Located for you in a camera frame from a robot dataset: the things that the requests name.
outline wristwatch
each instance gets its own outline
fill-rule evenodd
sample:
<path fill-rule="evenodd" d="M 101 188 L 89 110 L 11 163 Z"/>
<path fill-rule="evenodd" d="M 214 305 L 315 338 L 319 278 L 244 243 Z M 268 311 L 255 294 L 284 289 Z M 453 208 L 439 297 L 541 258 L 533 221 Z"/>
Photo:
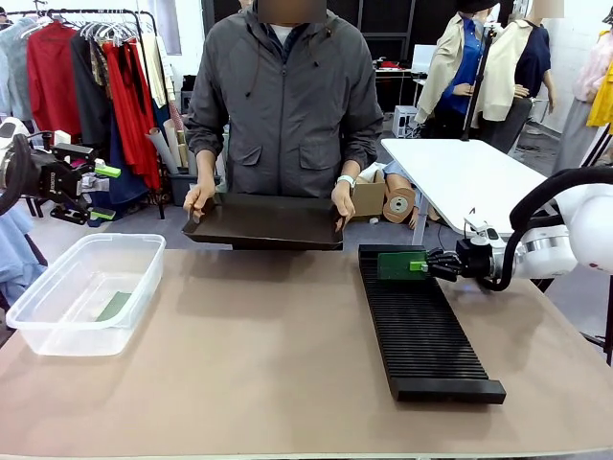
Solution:
<path fill-rule="evenodd" d="M 349 182 L 349 185 L 352 190 L 355 188 L 355 179 L 351 177 L 350 175 L 341 175 L 338 179 L 336 179 L 336 185 L 338 185 L 338 183 L 341 180 L 345 180 L 346 182 Z"/>

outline brown tabletop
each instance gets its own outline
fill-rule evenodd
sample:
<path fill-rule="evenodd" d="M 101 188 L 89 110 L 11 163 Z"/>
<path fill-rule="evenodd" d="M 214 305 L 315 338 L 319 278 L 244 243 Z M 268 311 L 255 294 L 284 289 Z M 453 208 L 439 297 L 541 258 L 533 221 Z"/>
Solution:
<path fill-rule="evenodd" d="M 393 401 L 356 256 L 167 251 L 120 356 L 0 350 L 0 454 L 251 458 L 613 448 L 613 371 L 529 282 L 442 283 L 502 406 Z"/>

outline dark jacket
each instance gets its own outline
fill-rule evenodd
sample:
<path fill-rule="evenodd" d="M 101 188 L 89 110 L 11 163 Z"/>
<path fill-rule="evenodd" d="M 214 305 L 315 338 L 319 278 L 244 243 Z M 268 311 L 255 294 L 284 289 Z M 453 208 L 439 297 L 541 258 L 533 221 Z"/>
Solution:
<path fill-rule="evenodd" d="M 383 114 L 362 34 L 328 11 L 287 62 L 253 8 L 209 32 L 187 122 L 190 150 L 222 150 L 232 119 L 230 191 L 329 197 L 342 164 L 376 160 Z"/>

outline jacket zipper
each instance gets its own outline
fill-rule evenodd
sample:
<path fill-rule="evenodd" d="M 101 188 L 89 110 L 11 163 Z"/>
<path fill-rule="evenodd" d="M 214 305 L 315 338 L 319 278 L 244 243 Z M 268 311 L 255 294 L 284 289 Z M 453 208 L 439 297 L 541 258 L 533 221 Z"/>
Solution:
<path fill-rule="evenodd" d="M 281 185 L 281 152 L 283 148 L 283 136 L 284 136 L 284 109 L 285 109 L 285 77 L 287 77 L 287 64 L 284 64 L 281 71 L 283 77 L 283 89 L 281 93 L 281 120 L 279 121 L 279 158 L 277 159 L 277 196 L 283 194 L 283 187 Z"/>

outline black hat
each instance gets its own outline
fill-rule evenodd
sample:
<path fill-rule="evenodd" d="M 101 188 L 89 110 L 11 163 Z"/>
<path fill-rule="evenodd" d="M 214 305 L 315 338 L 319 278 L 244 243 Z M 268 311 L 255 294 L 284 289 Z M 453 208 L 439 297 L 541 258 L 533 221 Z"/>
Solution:
<path fill-rule="evenodd" d="M 500 0 L 456 0 L 459 12 L 475 13 L 495 7 Z"/>
<path fill-rule="evenodd" d="M 610 24 L 611 26 L 613 26 L 613 8 L 611 8 L 611 12 L 609 13 L 609 15 L 603 20 L 603 23 L 605 24 Z"/>

